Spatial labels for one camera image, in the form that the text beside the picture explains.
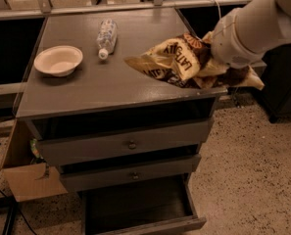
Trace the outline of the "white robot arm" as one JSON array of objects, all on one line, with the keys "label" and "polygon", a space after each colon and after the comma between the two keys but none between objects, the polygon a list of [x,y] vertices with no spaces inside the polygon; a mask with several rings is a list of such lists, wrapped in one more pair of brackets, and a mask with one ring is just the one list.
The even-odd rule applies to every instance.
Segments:
[{"label": "white robot arm", "polygon": [[222,17],[204,37],[211,58],[199,77],[243,69],[276,47],[291,44],[291,0],[252,0]]}]

